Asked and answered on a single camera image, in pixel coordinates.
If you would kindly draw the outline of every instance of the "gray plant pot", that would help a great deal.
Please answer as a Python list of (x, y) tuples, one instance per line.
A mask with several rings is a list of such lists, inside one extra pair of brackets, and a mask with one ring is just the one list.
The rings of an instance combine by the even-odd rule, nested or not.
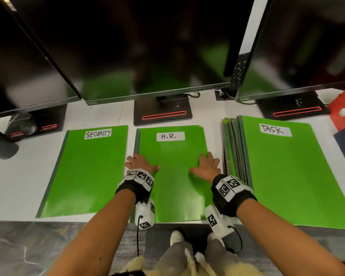
[(6, 160), (18, 152), (19, 146), (10, 141), (6, 135), (0, 133), (0, 159)]

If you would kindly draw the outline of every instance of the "wristband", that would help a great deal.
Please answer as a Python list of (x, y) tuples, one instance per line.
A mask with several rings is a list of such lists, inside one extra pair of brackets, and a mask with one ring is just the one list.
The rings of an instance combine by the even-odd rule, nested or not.
[(229, 217), (236, 217), (239, 206), (247, 199), (256, 199), (253, 190), (239, 178), (217, 175), (212, 182), (213, 203), (217, 210)]
[(147, 201), (153, 187), (154, 178), (142, 168), (128, 171), (124, 179), (119, 183), (115, 192), (117, 194), (121, 190), (129, 189), (136, 197), (136, 204), (138, 202)]

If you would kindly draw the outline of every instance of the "person's left hand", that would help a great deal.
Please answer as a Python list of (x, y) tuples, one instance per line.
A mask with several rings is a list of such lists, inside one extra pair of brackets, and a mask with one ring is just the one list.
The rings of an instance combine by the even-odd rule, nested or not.
[(150, 174), (154, 174), (156, 171), (160, 170), (160, 166), (151, 166), (147, 159), (139, 154), (134, 154), (133, 157), (128, 156), (127, 161), (124, 165), (132, 170), (132, 169), (138, 169), (143, 168), (145, 171), (148, 171)]

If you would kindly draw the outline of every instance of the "white shoe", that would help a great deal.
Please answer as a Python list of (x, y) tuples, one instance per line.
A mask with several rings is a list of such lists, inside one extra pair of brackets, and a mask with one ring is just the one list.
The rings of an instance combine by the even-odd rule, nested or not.
[(214, 239), (217, 239), (218, 241), (220, 241), (221, 244), (222, 244), (222, 246), (224, 246), (224, 248), (225, 248), (224, 241), (222, 241), (221, 238), (218, 238), (218, 237), (216, 236), (216, 234), (214, 234), (213, 232), (211, 232), (211, 233), (207, 236), (207, 242), (209, 242), (209, 241), (211, 241), (211, 240), (214, 240)]
[(178, 230), (173, 231), (170, 236), (170, 246), (172, 246), (174, 243), (182, 241), (184, 241), (184, 236), (182, 235), (182, 233)]

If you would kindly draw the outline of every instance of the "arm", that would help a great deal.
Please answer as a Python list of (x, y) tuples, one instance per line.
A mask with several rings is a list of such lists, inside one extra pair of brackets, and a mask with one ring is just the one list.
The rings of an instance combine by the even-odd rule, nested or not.
[[(160, 169), (137, 154), (127, 160), (129, 169), (143, 168), (151, 174)], [(65, 248), (48, 276), (108, 275), (135, 203), (131, 190), (119, 191)]]
[[(221, 174), (219, 159), (209, 152), (199, 156), (190, 172), (210, 182)], [(345, 276), (345, 265), (313, 238), (254, 199), (242, 202), (237, 217), (285, 276)]]

